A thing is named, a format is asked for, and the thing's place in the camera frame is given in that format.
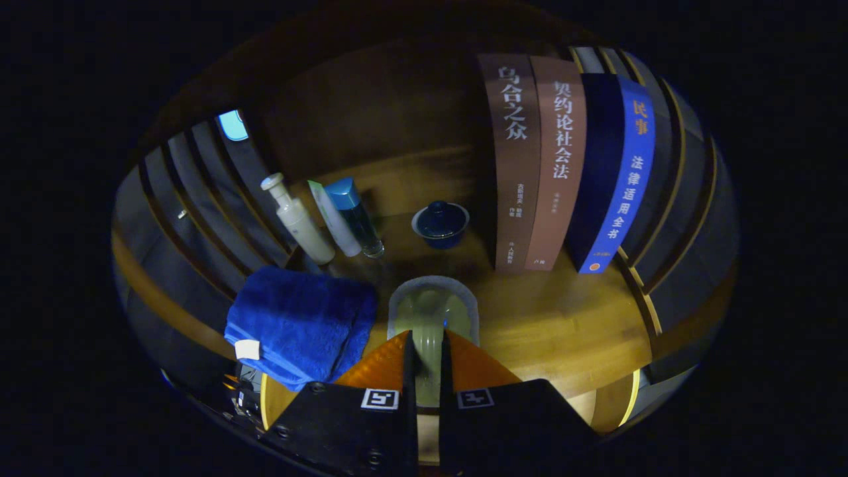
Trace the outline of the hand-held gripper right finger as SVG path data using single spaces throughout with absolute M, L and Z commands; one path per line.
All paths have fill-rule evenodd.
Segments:
M 439 408 L 440 468 L 449 476 L 563 475 L 600 442 L 544 378 L 523 381 L 445 330 Z

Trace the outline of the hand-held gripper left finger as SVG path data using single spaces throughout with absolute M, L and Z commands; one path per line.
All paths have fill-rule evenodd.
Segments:
M 411 331 L 386 342 L 400 352 L 399 389 L 312 382 L 262 437 L 270 452 L 321 476 L 418 474 L 416 353 Z

